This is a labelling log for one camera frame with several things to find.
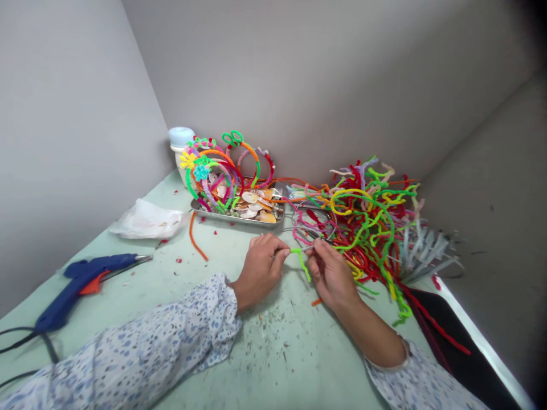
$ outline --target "blue flower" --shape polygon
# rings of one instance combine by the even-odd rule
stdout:
[[[209,168],[203,165],[198,165],[196,168],[194,168],[194,176],[198,181],[201,181],[202,179],[207,179],[209,176]]]

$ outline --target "right hand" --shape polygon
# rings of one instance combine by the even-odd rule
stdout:
[[[308,265],[321,299],[336,311],[361,298],[353,282],[353,273],[344,257],[327,242],[316,239],[314,249],[306,251]]]

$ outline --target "green table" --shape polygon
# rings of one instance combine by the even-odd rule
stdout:
[[[163,208],[187,211],[191,195],[174,171],[144,199]],[[153,261],[103,283],[100,294],[81,298],[68,324],[51,334],[59,356],[72,354],[107,326],[122,325],[176,300],[215,272],[224,271],[228,278],[236,279],[250,238],[266,232],[248,225],[201,223],[198,218],[195,222],[194,238],[209,262],[192,246],[187,228],[157,250],[157,240],[124,240],[104,231],[67,262],[118,253],[154,254]],[[286,218],[285,227],[290,223]],[[274,233],[289,246],[297,246],[291,232]],[[0,320],[0,330],[32,326],[67,282],[61,273],[53,275]],[[387,323],[393,323],[398,309],[387,289],[379,282],[368,286],[380,294],[363,298]],[[317,294],[307,283],[297,256],[290,255],[279,288],[245,313],[230,358],[184,380],[157,408],[387,408],[372,386],[356,347],[324,305],[311,307],[315,299]],[[414,318],[398,326],[397,331],[432,356]],[[22,335],[4,335],[1,346],[9,346]],[[0,382],[49,363],[44,344],[36,338],[0,355]],[[16,388],[16,383],[4,388],[0,397]]]

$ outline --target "white patterned shirt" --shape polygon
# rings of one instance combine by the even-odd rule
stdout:
[[[234,291],[216,274],[183,299],[108,328],[67,359],[47,366],[0,402],[0,410],[149,408],[186,374],[224,361],[241,328]],[[412,343],[405,363],[365,360],[394,409],[486,409]]]

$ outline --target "white wall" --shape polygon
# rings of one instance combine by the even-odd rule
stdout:
[[[536,371],[547,353],[540,351],[547,313],[545,74],[509,98],[420,188],[430,223],[467,240],[459,245],[465,275],[446,283],[533,396],[544,387]]]
[[[1,317],[173,160],[121,2],[3,0],[0,61]]]
[[[323,182],[378,154],[421,178],[537,68],[500,0],[123,0],[168,127]]]

